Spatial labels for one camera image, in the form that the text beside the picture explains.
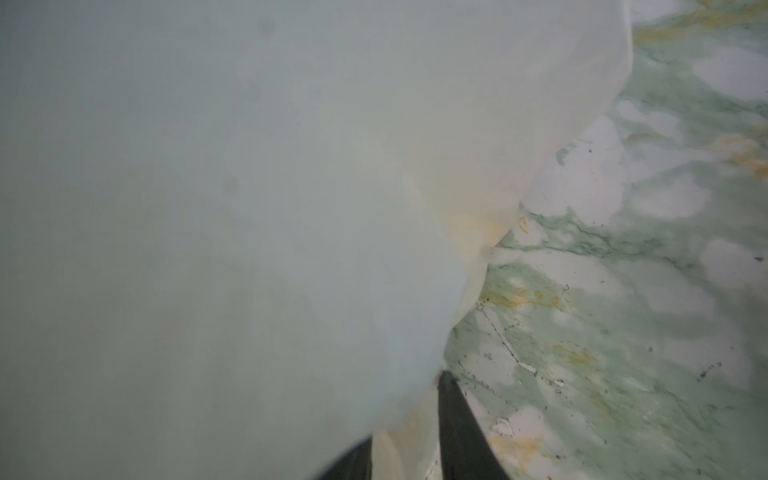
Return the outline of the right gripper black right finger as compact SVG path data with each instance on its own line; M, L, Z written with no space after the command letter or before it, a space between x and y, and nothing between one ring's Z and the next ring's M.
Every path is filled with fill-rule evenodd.
M484 436L456 377L438 380L439 450L445 480L510 480Z

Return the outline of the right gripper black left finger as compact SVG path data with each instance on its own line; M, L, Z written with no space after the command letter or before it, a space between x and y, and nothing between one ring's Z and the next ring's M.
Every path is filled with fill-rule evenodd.
M340 457L318 480L371 480L373 438L361 442Z

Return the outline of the white plastic bag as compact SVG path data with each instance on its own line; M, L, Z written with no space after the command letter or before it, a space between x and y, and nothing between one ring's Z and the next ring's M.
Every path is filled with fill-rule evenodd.
M5 1L1 475L422 479L625 1Z

